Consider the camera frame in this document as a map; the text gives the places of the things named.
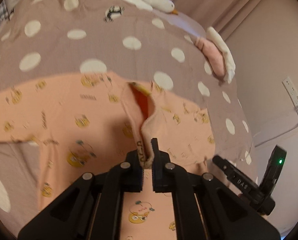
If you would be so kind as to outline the mauve polka dot duvet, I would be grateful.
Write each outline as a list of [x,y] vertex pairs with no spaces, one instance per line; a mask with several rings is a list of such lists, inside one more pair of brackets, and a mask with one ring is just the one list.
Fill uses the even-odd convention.
[[[235,81],[221,82],[195,37],[126,0],[22,0],[0,33],[0,92],[69,74],[155,82],[206,108],[215,154],[257,181],[252,136]],[[218,169],[206,161],[206,171]]]

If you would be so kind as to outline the peach cartoon print garment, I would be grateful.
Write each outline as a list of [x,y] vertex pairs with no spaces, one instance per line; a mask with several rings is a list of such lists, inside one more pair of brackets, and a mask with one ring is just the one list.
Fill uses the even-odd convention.
[[82,174],[106,172],[137,150],[144,188],[125,196],[121,237],[175,239],[171,195],[150,187],[152,138],[195,174],[215,152],[208,110],[155,82],[69,74],[1,91],[1,220],[18,233]]

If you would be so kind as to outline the plaid grey pillow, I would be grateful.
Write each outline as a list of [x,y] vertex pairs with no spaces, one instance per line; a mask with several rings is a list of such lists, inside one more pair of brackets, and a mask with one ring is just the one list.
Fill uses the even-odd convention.
[[6,1],[3,0],[0,4],[0,25],[5,20],[10,20],[10,17],[12,13],[14,12],[14,9],[8,9]]

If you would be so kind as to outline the white wall power strip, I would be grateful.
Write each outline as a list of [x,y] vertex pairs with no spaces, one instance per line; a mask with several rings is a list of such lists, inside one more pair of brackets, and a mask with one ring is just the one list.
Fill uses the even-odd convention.
[[282,84],[284,85],[284,88],[287,91],[287,93],[293,103],[294,110],[298,115],[298,91],[297,91],[294,83],[288,76],[282,81]]

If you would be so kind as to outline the folded pink garment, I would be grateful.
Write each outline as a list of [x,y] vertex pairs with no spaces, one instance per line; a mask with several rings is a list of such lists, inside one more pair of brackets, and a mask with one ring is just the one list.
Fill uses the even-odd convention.
[[222,53],[217,46],[203,37],[197,37],[195,46],[207,58],[212,71],[219,79],[224,79],[226,74],[225,62]]

